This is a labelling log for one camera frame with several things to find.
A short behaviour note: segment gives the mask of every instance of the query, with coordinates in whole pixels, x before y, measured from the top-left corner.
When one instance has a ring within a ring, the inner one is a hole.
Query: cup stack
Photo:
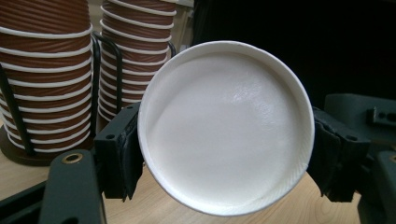
[[[92,42],[87,1],[0,5],[0,64],[39,153],[79,146],[90,135]],[[0,92],[9,142],[24,149]]]
[[[176,0],[105,0],[102,36],[122,53],[122,106],[140,102],[156,72],[168,60]],[[102,44],[99,117],[111,121],[117,114],[117,61]]]

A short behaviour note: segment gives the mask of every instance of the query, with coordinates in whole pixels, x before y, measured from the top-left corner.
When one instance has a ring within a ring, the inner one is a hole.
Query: table surface
[[[47,179],[49,167],[17,164],[0,152],[0,200],[28,189]],[[299,184],[285,197],[259,212],[240,217],[213,217],[191,210],[171,198],[144,167],[131,201],[106,199],[109,224],[134,223],[360,223],[359,194],[352,203],[332,203],[321,197],[312,178],[305,174]]]

